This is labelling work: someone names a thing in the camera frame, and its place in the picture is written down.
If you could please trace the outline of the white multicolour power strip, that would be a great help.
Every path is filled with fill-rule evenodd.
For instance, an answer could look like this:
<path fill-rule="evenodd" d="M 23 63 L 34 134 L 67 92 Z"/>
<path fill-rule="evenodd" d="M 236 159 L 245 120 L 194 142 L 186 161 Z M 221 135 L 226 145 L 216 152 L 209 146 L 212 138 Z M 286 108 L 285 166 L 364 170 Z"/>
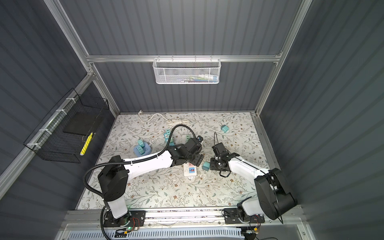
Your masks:
<path fill-rule="evenodd" d="M 187 157 L 187 161 L 184 163 L 183 165 L 183 168 L 184 168 L 184 176 L 186 178 L 188 178 L 189 180 L 192 180 L 193 178 L 195 178 L 197 176 L 197 167 L 192 164 L 190 162 L 190 160 L 193 160 L 194 157 L 193 157 L 193 154 L 196 153 L 196 149 L 192 149 L 192 152 L 190 151 L 190 149 L 188 148 L 188 144 L 187 142 L 184 143 L 184 145 L 187 145 L 186 148 L 188 149 L 188 152 L 189 152 L 189 156 Z"/>

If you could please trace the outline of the teal power strip with USB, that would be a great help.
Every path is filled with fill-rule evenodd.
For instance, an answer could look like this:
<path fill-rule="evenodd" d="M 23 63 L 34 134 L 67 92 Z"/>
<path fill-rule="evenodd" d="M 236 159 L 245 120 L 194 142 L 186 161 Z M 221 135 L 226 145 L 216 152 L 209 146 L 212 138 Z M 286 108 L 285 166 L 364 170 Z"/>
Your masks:
<path fill-rule="evenodd" d="M 164 138 L 165 138 L 165 143 L 167 143 L 168 140 L 171 139 L 169 146 L 174 146 L 174 145 L 175 145 L 173 138 L 170 137 L 170 136 L 168 136 L 168 135 L 166 134 L 166 131 L 165 131 L 165 133 L 164 133 Z"/>

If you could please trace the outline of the teal charger cube top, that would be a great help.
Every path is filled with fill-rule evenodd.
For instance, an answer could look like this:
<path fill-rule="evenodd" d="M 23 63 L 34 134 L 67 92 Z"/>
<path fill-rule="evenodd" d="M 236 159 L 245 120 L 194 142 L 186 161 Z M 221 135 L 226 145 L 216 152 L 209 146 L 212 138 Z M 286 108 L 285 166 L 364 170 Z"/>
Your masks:
<path fill-rule="evenodd" d="M 229 127 L 228 127 L 227 125 L 222 125 L 221 129 L 222 129 L 222 131 L 223 131 L 224 133 L 227 133 L 227 132 L 230 130 Z"/>

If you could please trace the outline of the light blue square power socket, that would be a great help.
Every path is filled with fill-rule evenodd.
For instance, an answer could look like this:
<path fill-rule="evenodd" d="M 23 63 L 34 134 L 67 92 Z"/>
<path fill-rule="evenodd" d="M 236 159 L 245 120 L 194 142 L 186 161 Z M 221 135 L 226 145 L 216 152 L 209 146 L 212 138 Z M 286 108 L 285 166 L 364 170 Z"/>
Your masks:
<path fill-rule="evenodd" d="M 137 157 L 147 156 L 151 153 L 152 153 L 152 148 L 149 145 L 145 145 L 144 147 L 137 145 L 134 147 L 134 154 Z"/>

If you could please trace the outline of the teal charger cube front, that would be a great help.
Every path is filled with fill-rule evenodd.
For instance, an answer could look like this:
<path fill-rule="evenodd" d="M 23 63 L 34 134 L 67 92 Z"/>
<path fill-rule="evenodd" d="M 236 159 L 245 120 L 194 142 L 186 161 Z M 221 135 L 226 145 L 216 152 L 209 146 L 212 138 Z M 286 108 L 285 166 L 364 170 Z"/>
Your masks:
<path fill-rule="evenodd" d="M 138 151 L 138 153 L 139 153 L 140 155 L 142 155 L 142 154 L 145 153 L 146 150 L 145 150 L 144 148 L 138 146 L 138 147 L 137 147 L 137 151 Z"/>

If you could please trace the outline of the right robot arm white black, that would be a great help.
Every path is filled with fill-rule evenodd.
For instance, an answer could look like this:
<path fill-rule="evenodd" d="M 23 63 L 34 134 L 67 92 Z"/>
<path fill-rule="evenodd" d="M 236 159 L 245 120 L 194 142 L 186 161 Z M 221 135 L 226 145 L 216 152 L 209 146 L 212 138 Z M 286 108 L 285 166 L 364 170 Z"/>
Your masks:
<path fill-rule="evenodd" d="M 282 215 L 297 206 L 298 201 L 278 168 L 272 170 L 257 167 L 237 153 L 230 153 L 222 143 L 213 147 L 210 169 L 218 171 L 220 177 L 237 174 L 255 185 L 256 197 L 248 197 L 237 204 L 239 221 L 257 221 L 261 215 L 271 220 L 282 220 Z"/>

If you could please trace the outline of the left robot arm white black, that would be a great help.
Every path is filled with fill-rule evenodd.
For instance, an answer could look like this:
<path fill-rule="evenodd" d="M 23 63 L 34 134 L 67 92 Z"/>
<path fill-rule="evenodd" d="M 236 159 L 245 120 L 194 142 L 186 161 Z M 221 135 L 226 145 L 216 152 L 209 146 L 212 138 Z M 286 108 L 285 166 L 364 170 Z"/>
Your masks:
<path fill-rule="evenodd" d="M 198 167 L 204 159 L 200 154 L 202 141 L 203 137 L 198 136 L 187 140 L 185 144 L 168 146 L 162 154 L 155 153 L 132 160 L 123 160 L 120 156 L 113 157 L 98 175 L 102 198 L 113 218 L 118 220 L 129 212 L 123 195 L 130 180 L 151 171 L 185 163 Z"/>

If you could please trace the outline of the items in white basket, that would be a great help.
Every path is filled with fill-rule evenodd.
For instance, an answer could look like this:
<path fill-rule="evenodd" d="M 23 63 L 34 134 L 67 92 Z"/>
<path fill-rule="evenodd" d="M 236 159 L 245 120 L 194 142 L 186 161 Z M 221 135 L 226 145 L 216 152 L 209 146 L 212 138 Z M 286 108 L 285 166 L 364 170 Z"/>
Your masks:
<path fill-rule="evenodd" d="M 211 74 L 184 76 L 178 81 L 182 83 L 201 83 L 201 84 L 217 84 L 219 76 Z"/>

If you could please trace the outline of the yellow striped item in basket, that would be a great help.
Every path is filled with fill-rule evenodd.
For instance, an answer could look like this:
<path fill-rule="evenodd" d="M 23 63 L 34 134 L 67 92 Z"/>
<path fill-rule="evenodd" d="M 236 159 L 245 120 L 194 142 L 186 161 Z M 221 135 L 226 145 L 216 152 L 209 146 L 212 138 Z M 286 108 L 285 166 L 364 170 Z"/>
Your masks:
<path fill-rule="evenodd" d="M 91 141 L 93 139 L 93 136 L 94 136 L 94 133 L 91 132 L 89 134 L 89 136 L 87 137 L 87 139 L 86 139 L 86 141 L 85 141 L 85 143 L 84 143 L 84 145 L 83 145 L 83 147 L 82 147 L 82 149 L 80 151 L 80 156 L 84 156 L 85 153 L 87 152 L 87 149 L 88 149 L 88 147 L 89 147 L 89 145 L 90 145 L 90 143 L 91 143 Z"/>

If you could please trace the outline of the black pad in basket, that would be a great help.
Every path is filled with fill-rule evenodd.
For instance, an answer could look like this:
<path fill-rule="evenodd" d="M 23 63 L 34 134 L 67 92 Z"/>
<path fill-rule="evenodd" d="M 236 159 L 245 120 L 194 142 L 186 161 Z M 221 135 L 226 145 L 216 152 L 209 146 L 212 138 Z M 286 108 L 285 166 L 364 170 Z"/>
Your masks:
<path fill-rule="evenodd" d="M 91 132 L 95 133 L 104 117 L 89 113 L 76 113 L 65 125 L 63 132 L 79 136 L 88 136 Z"/>

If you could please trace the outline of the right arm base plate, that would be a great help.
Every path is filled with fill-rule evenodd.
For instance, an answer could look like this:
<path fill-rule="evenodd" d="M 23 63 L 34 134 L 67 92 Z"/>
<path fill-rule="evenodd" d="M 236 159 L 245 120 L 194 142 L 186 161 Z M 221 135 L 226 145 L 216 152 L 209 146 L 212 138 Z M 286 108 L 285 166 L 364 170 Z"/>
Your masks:
<path fill-rule="evenodd" d="M 234 225 L 234 224 L 251 224 L 251 225 L 260 225 L 265 223 L 265 217 L 263 214 L 248 216 L 244 212 L 239 211 L 235 208 L 225 208 L 221 211 L 225 224 Z"/>

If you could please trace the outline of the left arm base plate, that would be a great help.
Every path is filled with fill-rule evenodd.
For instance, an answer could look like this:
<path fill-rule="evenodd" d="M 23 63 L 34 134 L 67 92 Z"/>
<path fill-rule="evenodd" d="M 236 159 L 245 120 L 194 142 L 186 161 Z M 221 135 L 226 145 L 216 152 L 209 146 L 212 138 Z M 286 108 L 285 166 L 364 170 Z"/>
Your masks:
<path fill-rule="evenodd" d="M 139 228 L 144 226 L 146 219 L 146 211 L 128 211 L 120 218 L 114 218 L 112 212 L 108 210 L 103 216 L 103 227 L 117 228 L 117 227 L 132 227 Z"/>

